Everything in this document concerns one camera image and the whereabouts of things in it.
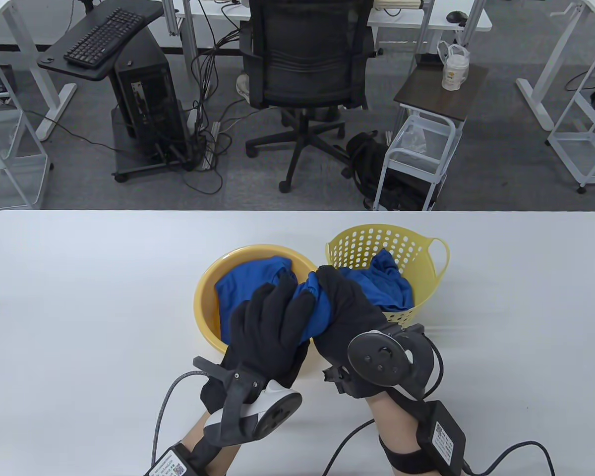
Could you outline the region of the person's left hand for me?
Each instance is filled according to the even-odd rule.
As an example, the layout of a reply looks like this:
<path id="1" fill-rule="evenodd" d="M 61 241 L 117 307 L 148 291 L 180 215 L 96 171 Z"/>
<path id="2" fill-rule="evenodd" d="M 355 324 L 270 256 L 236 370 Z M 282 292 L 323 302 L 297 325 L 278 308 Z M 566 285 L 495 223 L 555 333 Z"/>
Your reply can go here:
<path id="1" fill-rule="evenodd" d="M 277 284 L 266 283 L 241 303 L 230 319 L 231 343 L 220 366 L 227 371 L 245 367 L 267 381 L 291 388 L 307 355 L 302 336 L 316 306 L 305 290 L 283 275 Z"/>

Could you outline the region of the person's right hand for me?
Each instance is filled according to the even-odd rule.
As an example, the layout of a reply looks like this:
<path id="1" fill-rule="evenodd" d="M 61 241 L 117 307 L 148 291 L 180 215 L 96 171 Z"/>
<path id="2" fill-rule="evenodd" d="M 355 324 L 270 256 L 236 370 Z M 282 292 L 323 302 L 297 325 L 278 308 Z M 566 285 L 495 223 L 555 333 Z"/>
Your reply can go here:
<path id="1" fill-rule="evenodd" d="M 383 387 L 370 383 L 354 370 L 348 358 L 348 345 L 358 335 L 386 329 L 391 322 L 368 301 L 358 283 L 344 277 L 336 268 L 325 265 L 315 274 L 332 309 L 331 324 L 313 339 L 318 353 L 331 365 L 325 379 L 335 376 L 339 393 L 355 399 L 381 394 Z"/>

